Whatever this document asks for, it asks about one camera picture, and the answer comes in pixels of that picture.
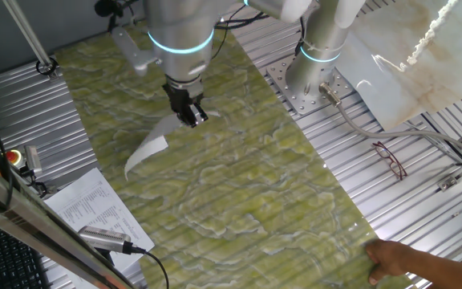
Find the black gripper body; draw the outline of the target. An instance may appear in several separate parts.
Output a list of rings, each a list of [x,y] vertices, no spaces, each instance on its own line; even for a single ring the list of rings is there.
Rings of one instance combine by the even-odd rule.
[[[183,89],[166,83],[162,88],[167,93],[171,109],[175,113],[181,106],[190,106],[193,103],[198,103],[201,106],[201,100],[204,98],[202,86],[199,84],[195,88]]]

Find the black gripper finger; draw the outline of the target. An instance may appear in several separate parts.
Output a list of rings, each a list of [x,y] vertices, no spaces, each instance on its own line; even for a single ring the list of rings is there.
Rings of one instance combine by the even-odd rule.
[[[190,128],[194,128],[197,125],[197,118],[190,106],[181,106],[176,114],[178,119]]]
[[[191,104],[190,109],[195,117],[196,123],[202,123],[208,119],[208,115],[198,103]]]

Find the person's hand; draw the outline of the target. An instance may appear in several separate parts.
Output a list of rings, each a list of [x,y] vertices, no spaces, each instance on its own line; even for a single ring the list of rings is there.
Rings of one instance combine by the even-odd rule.
[[[369,275],[370,285],[376,285],[386,276],[400,276],[407,273],[407,256],[411,248],[400,242],[376,239],[366,244],[368,257],[375,263]]]

